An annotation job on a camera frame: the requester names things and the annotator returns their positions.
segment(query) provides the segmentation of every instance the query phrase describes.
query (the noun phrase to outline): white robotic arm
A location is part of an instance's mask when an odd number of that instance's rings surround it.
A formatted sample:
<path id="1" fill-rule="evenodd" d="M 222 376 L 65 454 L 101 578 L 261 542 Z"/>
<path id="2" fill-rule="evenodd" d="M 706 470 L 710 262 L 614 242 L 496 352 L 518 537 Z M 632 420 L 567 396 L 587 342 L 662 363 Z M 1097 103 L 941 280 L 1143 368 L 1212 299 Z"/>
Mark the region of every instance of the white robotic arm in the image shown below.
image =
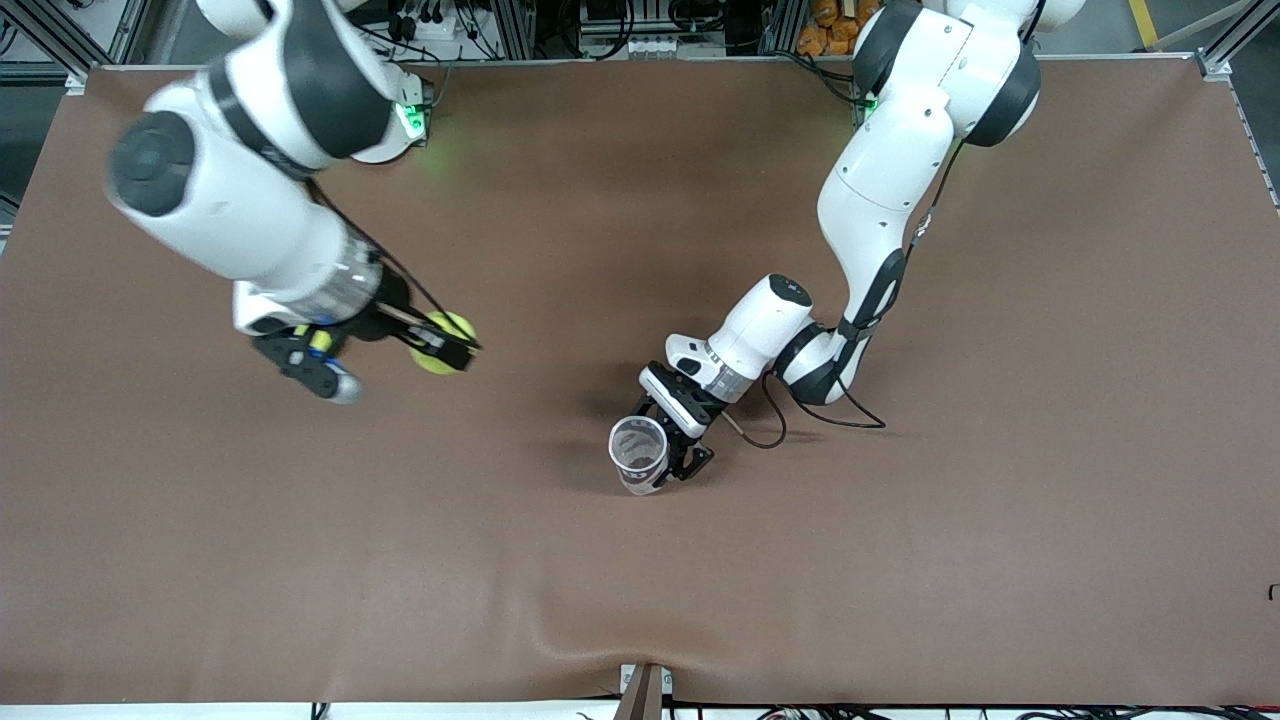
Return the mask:
<path id="1" fill-rule="evenodd" d="M 778 292 L 771 278 L 781 275 L 771 275 L 705 343 L 671 336 L 667 360 L 676 372 L 650 363 L 640 377 L 645 396 L 632 411 L 657 411 L 671 475 L 686 479 L 710 460 L 700 441 L 707 427 L 769 363 L 797 402 L 827 405 L 846 393 L 902 281 L 910 217 L 952 141 L 989 147 L 1021 127 L 1041 77 L 1020 32 L 1032 23 L 1051 29 L 1066 22 L 1083 0 L 927 4 L 933 9 L 891 3 L 858 38 L 854 77 L 878 105 L 818 196 L 818 223 L 849 282 L 840 323 L 832 329 L 814 322 L 799 284 L 786 281 L 795 290 Z M 721 342 L 726 334 L 733 341 Z M 788 340 L 778 342 L 781 336 Z"/>
<path id="2" fill-rule="evenodd" d="M 148 99 L 111 152 L 108 197 L 175 252 L 234 281 L 236 328 L 320 397 L 358 396 L 334 357 L 346 337 L 398 337 L 465 369 L 475 343 L 442 327 L 452 319 L 412 309 L 379 249 L 297 183 L 384 138 L 393 76 L 332 0 L 270 6 L 270 26 L 252 41 Z"/>

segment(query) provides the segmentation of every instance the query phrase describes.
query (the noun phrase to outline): clear plastic cup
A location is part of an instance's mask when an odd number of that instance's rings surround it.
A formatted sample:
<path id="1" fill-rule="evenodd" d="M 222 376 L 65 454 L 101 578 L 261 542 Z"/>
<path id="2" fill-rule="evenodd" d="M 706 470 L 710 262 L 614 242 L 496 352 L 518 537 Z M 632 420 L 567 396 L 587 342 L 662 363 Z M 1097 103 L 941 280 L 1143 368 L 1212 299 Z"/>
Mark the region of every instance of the clear plastic cup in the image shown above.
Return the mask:
<path id="1" fill-rule="evenodd" d="M 653 418 L 623 418 L 609 433 L 609 457 L 628 491 L 635 495 L 657 492 L 654 483 L 667 471 L 667 433 Z"/>

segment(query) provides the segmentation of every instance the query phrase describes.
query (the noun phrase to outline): gray floor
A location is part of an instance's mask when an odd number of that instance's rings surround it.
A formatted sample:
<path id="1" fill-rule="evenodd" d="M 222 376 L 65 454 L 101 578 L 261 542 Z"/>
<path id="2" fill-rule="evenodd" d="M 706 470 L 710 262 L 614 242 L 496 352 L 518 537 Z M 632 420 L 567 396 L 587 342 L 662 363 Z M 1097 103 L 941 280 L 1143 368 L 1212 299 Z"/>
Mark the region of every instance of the gray floor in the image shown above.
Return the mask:
<path id="1" fill-rule="evenodd" d="M 1230 0 L 1155 0 L 1149 3 L 1158 35 L 1167 35 L 1230 4 Z M 200 64 L 234 46 L 198 13 L 192 0 L 169 0 L 166 31 L 157 33 L 148 56 L 163 64 Z M 1171 50 L 1194 50 L 1215 29 Z M 1130 53 L 1142 45 L 1128 0 L 1087 0 L 1057 32 L 1037 36 L 1041 54 Z M 1260 155 L 1280 169 L 1280 22 L 1265 29 L 1231 61 L 1233 83 L 1252 126 Z M 0 69 L 0 192 L 20 199 L 35 167 L 61 88 L 4 87 Z M 0 224 L 6 222 L 0 209 Z"/>

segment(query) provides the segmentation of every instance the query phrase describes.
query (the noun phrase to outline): brown tabletop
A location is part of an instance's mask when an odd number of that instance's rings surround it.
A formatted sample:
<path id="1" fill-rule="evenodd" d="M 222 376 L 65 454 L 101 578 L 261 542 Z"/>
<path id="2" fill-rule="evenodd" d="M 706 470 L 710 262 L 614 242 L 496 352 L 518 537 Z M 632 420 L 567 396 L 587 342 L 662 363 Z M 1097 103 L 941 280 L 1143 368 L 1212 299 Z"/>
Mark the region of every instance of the brown tabletop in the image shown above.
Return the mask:
<path id="1" fill-rule="evenodd" d="M 667 333 L 768 272 L 844 306 L 818 82 L 460 69 L 428 149 L 320 179 L 486 351 L 353 347 L 337 407 L 102 197 L 173 77 L 63 102 L 0 261 L 0 701 L 594 696 L 637 659 L 694 701 L 1280 701 L 1280 222 L 1194 63 L 1046 63 L 961 155 L 855 387 L 888 430 L 718 424 L 648 498 L 604 438 Z"/>

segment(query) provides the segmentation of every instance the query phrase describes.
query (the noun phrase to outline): brown table surface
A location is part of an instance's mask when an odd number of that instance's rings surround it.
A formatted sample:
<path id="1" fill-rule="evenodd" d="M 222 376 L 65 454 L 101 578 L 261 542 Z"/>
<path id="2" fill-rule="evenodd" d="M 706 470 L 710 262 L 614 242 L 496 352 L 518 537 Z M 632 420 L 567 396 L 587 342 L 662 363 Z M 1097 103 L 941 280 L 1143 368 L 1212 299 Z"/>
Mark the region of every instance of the brown table surface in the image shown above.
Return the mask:
<path id="1" fill-rule="evenodd" d="M 887 432 L 719 424 L 648 498 L 604 438 L 667 333 L 768 272 L 844 306 L 818 82 L 460 69 L 430 147 L 321 181 L 488 350 L 355 347 L 335 407 L 102 197 L 173 77 L 63 102 L 0 263 L 0 700 L 573 697 L 645 659 L 694 701 L 1280 701 L 1280 222 L 1193 63 L 1047 63 L 964 152 L 856 384 Z"/>

